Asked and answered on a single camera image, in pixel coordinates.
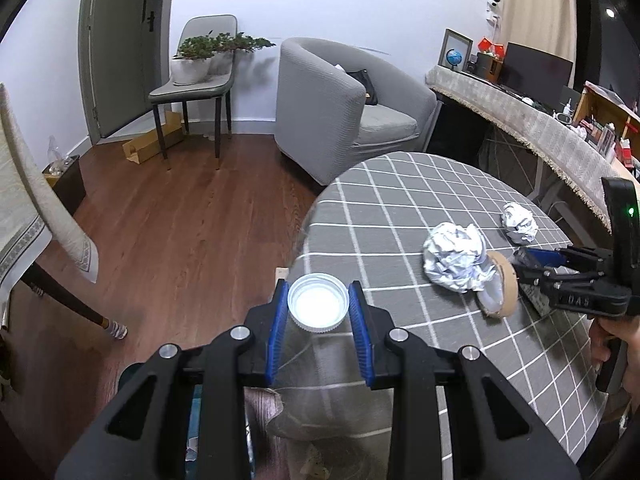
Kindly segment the person right hand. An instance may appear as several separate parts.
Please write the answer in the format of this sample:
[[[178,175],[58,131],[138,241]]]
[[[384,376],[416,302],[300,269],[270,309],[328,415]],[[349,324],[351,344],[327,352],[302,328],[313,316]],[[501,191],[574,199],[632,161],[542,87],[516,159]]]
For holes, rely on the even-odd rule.
[[[626,342],[627,348],[627,368],[623,377],[623,388],[630,395],[632,412],[639,408],[640,392],[640,335],[639,318],[595,318],[589,329],[591,362],[596,370],[605,363],[611,356],[608,350],[609,339],[620,338]]]

